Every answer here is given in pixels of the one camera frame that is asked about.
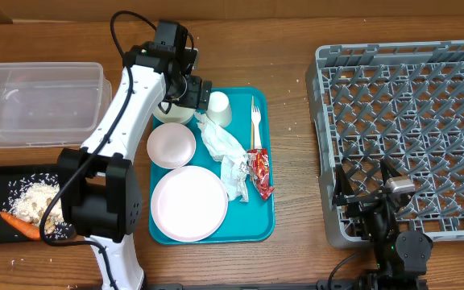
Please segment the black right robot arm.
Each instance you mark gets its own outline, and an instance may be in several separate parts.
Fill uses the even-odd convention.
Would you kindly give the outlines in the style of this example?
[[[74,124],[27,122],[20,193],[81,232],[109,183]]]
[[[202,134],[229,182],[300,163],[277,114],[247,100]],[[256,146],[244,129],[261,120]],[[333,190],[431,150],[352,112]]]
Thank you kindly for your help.
[[[433,240],[417,230],[400,230],[396,220],[396,213],[415,195],[415,185],[386,159],[379,161],[379,168],[382,185],[360,197],[354,194],[343,167],[335,167],[332,203],[344,206],[348,218],[360,219],[377,263],[375,270],[364,271],[344,289],[427,290],[427,281],[421,277],[427,272]]]

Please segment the red snack wrapper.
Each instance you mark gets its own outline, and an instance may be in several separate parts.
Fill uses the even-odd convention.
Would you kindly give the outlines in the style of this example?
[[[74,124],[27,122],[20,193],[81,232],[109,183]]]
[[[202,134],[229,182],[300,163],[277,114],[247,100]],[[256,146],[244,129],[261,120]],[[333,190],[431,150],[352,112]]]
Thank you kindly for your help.
[[[270,164],[267,149],[251,149],[248,154],[248,166],[253,184],[263,200],[267,200],[274,188],[270,184]]]

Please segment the pink bowl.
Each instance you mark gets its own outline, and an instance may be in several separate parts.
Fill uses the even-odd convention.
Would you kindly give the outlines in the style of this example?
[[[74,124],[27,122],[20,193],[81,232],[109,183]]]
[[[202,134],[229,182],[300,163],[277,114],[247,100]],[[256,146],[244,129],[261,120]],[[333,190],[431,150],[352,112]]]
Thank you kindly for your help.
[[[147,154],[157,166],[176,169],[185,166],[194,156],[196,139],[185,125],[170,122],[156,127],[147,140]]]

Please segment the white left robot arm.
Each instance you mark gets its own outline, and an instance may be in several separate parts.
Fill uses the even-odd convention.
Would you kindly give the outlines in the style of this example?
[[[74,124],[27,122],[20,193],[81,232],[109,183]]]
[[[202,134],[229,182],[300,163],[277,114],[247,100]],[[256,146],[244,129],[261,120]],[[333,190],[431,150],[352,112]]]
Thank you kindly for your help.
[[[104,289],[144,289],[133,233],[143,195],[133,161],[143,132],[163,102],[203,110],[212,84],[192,74],[198,50],[146,42],[123,55],[122,83],[97,129],[78,150],[59,156],[64,220],[91,246]]]

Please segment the orange carrot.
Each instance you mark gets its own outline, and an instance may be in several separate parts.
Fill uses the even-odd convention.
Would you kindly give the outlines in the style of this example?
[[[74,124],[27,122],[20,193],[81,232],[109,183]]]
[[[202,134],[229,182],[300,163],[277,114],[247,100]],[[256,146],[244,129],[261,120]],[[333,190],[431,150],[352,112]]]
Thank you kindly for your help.
[[[37,226],[34,226],[29,222],[25,222],[15,217],[14,215],[9,214],[8,212],[1,212],[0,216],[6,223],[8,223],[27,238],[31,240],[41,239],[39,228]]]

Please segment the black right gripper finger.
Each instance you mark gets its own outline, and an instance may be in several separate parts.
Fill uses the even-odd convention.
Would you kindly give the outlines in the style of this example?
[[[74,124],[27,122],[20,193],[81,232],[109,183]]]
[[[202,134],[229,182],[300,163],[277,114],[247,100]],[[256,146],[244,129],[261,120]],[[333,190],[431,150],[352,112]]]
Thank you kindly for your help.
[[[350,199],[354,197],[354,191],[342,165],[335,166],[335,180],[336,184],[334,186],[332,204],[348,205]]]
[[[391,165],[387,159],[379,161],[380,170],[383,178],[383,186],[387,189],[397,189],[401,174]]]

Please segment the white napkin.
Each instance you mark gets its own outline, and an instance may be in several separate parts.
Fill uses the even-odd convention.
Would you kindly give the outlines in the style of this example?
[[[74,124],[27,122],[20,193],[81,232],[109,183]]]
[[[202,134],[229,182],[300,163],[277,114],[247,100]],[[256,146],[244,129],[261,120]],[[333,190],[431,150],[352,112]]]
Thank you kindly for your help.
[[[247,152],[232,134],[211,121],[207,114],[195,113],[194,117],[211,158],[221,163],[220,179],[225,186],[228,200],[234,201],[239,197],[241,202],[247,203]]]

